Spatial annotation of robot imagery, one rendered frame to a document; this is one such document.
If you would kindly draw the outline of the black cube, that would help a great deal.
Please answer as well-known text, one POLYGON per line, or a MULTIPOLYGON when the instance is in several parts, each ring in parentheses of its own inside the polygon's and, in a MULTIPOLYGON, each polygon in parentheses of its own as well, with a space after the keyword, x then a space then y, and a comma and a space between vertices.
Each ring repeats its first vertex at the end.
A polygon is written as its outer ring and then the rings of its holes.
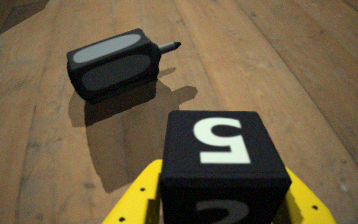
POLYGON ((271 224, 291 184, 256 111, 168 114, 164 224, 271 224))

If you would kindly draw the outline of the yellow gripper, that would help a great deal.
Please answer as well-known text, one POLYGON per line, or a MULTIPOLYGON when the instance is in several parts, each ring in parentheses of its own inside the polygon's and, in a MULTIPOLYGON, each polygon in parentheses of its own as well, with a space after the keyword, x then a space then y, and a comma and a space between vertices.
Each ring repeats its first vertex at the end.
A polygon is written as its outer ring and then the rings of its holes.
MULTIPOLYGON (((134 181, 102 224, 159 224, 162 160, 152 162, 134 181)), ((285 166, 286 167, 286 166, 285 166)), ((293 181, 273 224, 337 224, 330 210, 286 167, 293 181)))

